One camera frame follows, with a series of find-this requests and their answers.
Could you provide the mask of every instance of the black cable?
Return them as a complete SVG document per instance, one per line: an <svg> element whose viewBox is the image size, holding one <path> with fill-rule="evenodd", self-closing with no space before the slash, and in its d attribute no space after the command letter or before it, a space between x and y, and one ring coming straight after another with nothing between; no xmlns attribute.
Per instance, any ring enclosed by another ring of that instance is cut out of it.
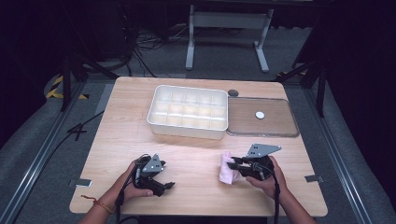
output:
<svg viewBox="0 0 396 224"><path fill-rule="evenodd" d="M126 68L128 69L128 76L132 76L132 70L131 70L131 66L129 66L129 64L126 64Z"/></svg>
<svg viewBox="0 0 396 224"><path fill-rule="evenodd" d="M123 201L124 201L124 194L125 194L125 189L126 187L131 183L129 182L129 180L131 179L132 175L134 173L136 173L137 167L140 166L140 161L142 160L142 158L147 157L148 154L143 154L139 159L134 161L134 168L132 169L131 173L128 174L128 177L126 178L124 184L122 185L122 188L120 190L119 196L117 196L117 199L115 201L115 205L116 205L116 223L120 224L122 222L122 220L120 220L120 208L123 205Z"/></svg>
<svg viewBox="0 0 396 224"><path fill-rule="evenodd" d="M278 220L279 220L279 195L280 195L280 187L279 187L279 183L277 182L277 178L275 175L275 172L273 170L270 170L268 167L263 166L257 162L253 163L253 166L255 167L260 167L262 169L266 169L268 172L270 172L271 176L274 178L275 181L275 214L274 214L274 224L277 224Z"/></svg>
<svg viewBox="0 0 396 224"><path fill-rule="evenodd" d="M146 67L146 69L149 71L149 73L150 73L153 77L157 77L157 76L155 76L155 75L151 72L151 70L149 70L148 66L145 64L145 62L143 62L142 58L140 58L140 56L138 55L138 53L136 52L135 49L134 49L134 52L135 52L135 56L138 58L138 60L139 60L140 62L142 62L143 65L145 65L145 67Z"/></svg>
<svg viewBox="0 0 396 224"><path fill-rule="evenodd" d="M148 42L152 42L152 45L150 47L144 47L144 46L137 46L138 49L140 50L152 50L152 49L160 49L165 45L168 44L173 44L176 43L177 41L179 41L180 39L183 39L182 37L177 37L178 35L183 36L184 34L187 33L188 27L183 28L183 30L181 32L178 32L177 35L175 36L169 36L169 38L175 38L176 40L173 41L161 41L161 39L159 37L157 37L156 35L147 35L146 33L143 33L141 35L143 35L143 37L138 37L137 39L141 38L141 41L137 41L140 44L144 44L144 43L148 43Z"/></svg>
<svg viewBox="0 0 396 224"><path fill-rule="evenodd" d="M116 64L109 65L109 66L104 66L104 68L106 70L108 70L108 71L114 71L116 69L122 68L124 65L128 65L128 62L131 61L131 59L132 59L132 57L129 56L129 55L128 56L122 56L121 60L120 60L120 63L116 63ZM92 68L92 67L84 67L84 69L87 72L90 72L90 73L100 73L101 72L101 71L99 71L99 70L97 70L95 68Z"/></svg>
<svg viewBox="0 0 396 224"><path fill-rule="evenodd" d="M139 67L142 69L143 71L143 77L146 76L146 70L143 68L142 63L137 59L137 61L139 62Z"/></svg>
<svg viewBox="0 0 396 224"><path fill-rule="evenodd" d="M113 78L113 79L117 79L119 77L119 75L114 74L110 71L108 71L107 69L105 69L102 65L92 61L89 58L85 58L84 56L77 54L77 53L73 53L73 57L76 59L79 59L80 61L88 64L90 67L100 71L101 73L105 74L106 76Z"/></svg>
<svg viewBox="0 0 396 224"><path fill-rule="evenodd" d="M99 117L99 115L105 113L105 110L102 110L102 112L100 112L99 114L93 116L92 118L88 119L87 121L85 121L84 123L82 123L82 126L84 126L85 124L87 124L88 122L90 122L93 119L96 119L97 117Z"/></svg>
<svg viewBox="0 0 396 224"><path fill-rule="evenodd" d="M50 159L52 158L53 154L55 154L56 150L61 146L61 144L68 138L70 137L70 135L72 135L74 133L74 131L77 131L80 127L82 127L84 124L87 124L88 122L90 122L91 120L93 120L94 118L98 117L99 115L103 114L105 111L102 111L101 113L97 114L96 116L94 116L91 119L88 119L87 121L85 121L84 123L80 123L78 125L76 125L75 127L73 127L72 129L68 130L69 134L55 147L55 149L52 150L52 152L49 154L49 156L46 158L46 160L44 161L44 164L42 166L42 168L38 171L37 173L37 178L36 181L33 183L32 185L32 189L35 187L35 184L37 183L38 178L41 176L41 174L43 173L44 169L46 168L47 164L49 163ZM29 195L31 192L29 192L28 196L26 197L26 199L24 200L24 202L22 203L21 207L24 207L24 204L27 202ZM17 214L17 216L14 219L14 222L16 221L16 219L18 218L20 212Z"/></svg>
<svg viewBox="0 0 396 224"><path fill-rule="evenodd" d="M152 50L155 49L156 46L158 45L161 39L154 35L153 33L140 33L139 36L136 39L136 43L137 43L137 48L140 50ZM146 46L141 46L139 44L145 44L148 45L150 44L149 47Z"/></svg>

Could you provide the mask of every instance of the wooden table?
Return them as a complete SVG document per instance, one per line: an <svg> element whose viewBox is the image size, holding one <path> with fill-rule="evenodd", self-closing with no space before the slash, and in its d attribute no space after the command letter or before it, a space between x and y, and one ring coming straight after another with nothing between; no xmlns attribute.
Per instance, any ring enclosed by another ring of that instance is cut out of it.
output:
<svg viewBox="0 0 396 224"><path fill-rule="evenodd" d="M176 182L162 197L136 198L121 209L134 215L191 216L265 216L274 214L274 201L252 187L245 178L226 185L219 181L220 154L230 151L243 157L251 144L282 146L272 155L286 176L288 187L313 217L327 214L318 182L307 183L314 175L304 142L299 135L284 137L242 137L225 134L221 140L154 134L147 114L159 85L173 85L228 91L238 90L241 97L287 99L279 83L205 79L120 77L108 101L81 178L91 179L89 188L77 187L70 203L74 213L86 213L91 200L99 198L142 154L158 153L166 161L164 171L155 179Z"/></svg>

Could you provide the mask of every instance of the pink cloth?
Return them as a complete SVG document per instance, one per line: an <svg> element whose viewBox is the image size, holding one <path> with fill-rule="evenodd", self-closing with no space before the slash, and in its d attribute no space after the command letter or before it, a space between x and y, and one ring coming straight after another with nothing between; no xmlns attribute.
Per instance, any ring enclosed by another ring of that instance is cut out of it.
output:
<svg viewBox="0 0 396 224"><path fill-rule="evenodd" d="M225 184L231 185L234 181L239 179L241 174L239 173L239 171L230 169L227 162L235 162L233 158L231 158L231 152L229 151L221 153L219 180Z"/></svg>

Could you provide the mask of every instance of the lid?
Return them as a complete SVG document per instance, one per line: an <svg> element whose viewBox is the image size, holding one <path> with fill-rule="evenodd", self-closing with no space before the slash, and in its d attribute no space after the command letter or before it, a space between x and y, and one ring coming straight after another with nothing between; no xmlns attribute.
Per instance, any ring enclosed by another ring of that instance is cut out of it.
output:
<svg viewBox="0 0 396 224"><path fill-rule="evenodd" d="M227 133L262 137L300 134L290 104L283 99L229 97Z"/></svg>

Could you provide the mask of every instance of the bracelet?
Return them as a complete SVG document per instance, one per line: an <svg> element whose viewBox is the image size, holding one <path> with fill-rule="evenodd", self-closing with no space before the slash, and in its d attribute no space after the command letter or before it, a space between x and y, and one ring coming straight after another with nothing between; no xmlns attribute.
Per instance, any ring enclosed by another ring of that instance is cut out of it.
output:
<svg viewBox="0 0 396 224"><path fill-rule="evenodd" d="M96 204L101 205L102 207L104 207L104 208L107 210L107 212L108 212L110 215L113 215L114 212L113 212L109 207L107 207L104 203L99 202L98 200L96 200L96 199L93 198L93 197L87 197L87 196L85 196L85 195L81 195L81 197L86 198L86 199L93 199L93 203L96 203Z"/></svg>

